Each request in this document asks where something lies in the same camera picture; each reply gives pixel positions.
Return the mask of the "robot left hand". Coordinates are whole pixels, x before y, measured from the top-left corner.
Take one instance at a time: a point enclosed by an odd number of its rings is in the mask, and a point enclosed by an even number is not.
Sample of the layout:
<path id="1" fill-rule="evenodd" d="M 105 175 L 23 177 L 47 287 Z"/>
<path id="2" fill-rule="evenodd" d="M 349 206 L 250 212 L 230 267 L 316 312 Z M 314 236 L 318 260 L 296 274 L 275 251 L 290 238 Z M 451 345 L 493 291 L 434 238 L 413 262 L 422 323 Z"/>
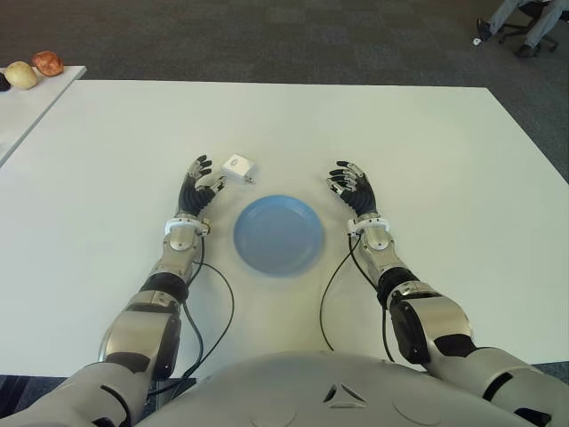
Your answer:
<path id="1" fill-rule="evenodd" d="M 177 214 L 197 217 L 226 186 L 226 177 L 221 175 L 211 183 L 201 185 L 202 178 L 212 172 L 212 160 L 207 155 L 198 157 L 188 168 L 180 187 Z"/>

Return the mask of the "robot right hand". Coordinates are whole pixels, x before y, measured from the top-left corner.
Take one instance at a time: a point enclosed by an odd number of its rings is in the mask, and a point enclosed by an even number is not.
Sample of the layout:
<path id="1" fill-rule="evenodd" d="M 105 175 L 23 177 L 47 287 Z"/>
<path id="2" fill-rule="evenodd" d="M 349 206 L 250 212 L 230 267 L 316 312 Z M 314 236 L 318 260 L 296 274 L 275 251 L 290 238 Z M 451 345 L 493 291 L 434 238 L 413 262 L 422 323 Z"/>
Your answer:
<path id="1" fill-rule="evenodd" d="M 326 183 L 346 205 L 361 217 L 367 214 L 378 216 L 373 187 L 365 172 L 356 164 L 339 160 L 337 168 L 329 172 Z"/>

